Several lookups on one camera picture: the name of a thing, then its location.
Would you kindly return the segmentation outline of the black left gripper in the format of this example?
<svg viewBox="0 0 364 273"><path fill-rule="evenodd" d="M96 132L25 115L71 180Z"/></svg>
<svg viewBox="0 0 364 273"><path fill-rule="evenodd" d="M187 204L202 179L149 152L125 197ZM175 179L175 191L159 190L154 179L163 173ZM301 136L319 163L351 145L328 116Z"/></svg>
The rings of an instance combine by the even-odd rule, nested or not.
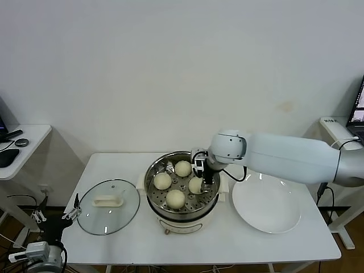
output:
<svg viewBox="0 0 364 273"><path fill-rule="evenodd" d="M39 229L42 231L41 238L46 242L61 242L63 230L70 227L80 214L80 199L78 193L75 195L73 208L63 216L45 217L44 209L47 206L47 198L45 197L40 205L32 212L32 218L38 223Z"/></svg>

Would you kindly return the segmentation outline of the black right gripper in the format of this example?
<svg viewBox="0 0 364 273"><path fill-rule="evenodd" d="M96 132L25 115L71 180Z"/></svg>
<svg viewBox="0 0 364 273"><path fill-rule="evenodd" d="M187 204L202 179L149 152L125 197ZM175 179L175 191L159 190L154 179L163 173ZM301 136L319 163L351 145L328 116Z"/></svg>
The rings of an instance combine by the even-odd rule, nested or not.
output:
<svg viewBox="0 0 364 273"><path fill-rule="evenodd" d="M201 193L211 193L213 192L212 184L214 183L214 175L217 171L210 168L208 163L204 163L203 166Z"/></svg>

